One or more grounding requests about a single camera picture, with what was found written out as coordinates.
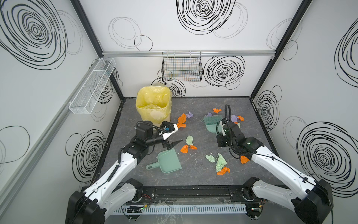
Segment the green dustpan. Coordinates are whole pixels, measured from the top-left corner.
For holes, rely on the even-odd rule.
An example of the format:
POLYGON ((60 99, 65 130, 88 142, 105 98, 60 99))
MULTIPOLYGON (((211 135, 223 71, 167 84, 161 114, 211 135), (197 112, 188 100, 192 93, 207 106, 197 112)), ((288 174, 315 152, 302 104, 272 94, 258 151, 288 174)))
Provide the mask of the green dustpan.
POLYGON ((155 168, 160 168, 160 170, 166 174, 182 169, 175 149, 160 152, 157 156, 157 162, 146 166, 147 170, 155 168))

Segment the green hand brush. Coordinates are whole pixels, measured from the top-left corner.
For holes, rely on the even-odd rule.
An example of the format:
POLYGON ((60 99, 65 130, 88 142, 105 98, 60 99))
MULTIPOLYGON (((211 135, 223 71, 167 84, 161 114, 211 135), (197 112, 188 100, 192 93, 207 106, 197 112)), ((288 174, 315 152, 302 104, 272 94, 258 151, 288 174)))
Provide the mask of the green hand brush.
POLYGON ((205 116, 201 119, 201 121, 204 123, 207 131, 210 133, 216 133, 216 126, 217 123, 219 123, 223 117, 221 115, 213 115, 213 116, 205 116))

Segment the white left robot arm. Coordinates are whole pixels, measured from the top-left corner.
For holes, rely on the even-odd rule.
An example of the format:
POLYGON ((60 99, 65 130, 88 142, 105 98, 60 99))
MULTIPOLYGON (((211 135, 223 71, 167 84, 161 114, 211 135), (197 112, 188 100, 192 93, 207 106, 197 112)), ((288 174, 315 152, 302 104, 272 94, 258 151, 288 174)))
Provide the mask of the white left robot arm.
POLYGON ((115 210, 128 201, 140 201, 142 183, 131 178, 123 181, 148 154, 149 147, 162 144, 171 150, 178 144, 168 138, 178 131, 178 125, 164 121, 157 127, 150 121, 139 121, 135 135, 120 148, 117 161, 106 173, 83 192, 75 191, 69 198, 66 224, 103 224, 115 210))

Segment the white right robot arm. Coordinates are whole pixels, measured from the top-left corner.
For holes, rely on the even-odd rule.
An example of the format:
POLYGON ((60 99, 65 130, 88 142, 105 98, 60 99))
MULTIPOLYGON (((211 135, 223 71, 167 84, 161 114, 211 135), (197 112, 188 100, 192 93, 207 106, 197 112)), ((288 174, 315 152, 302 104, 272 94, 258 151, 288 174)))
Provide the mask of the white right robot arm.
POLYGON ((231 153, 246 156, 285 184, 284 188, 278 187, 251 177, 241 189, 245 200, 267 199, 295 212, 306 224, 321 224, 333 215, 332 187, 325 180, 300 172, 258 139, 246 138, 236 123, 222 119, 215 129, 219 147, 228 147, 231 153))

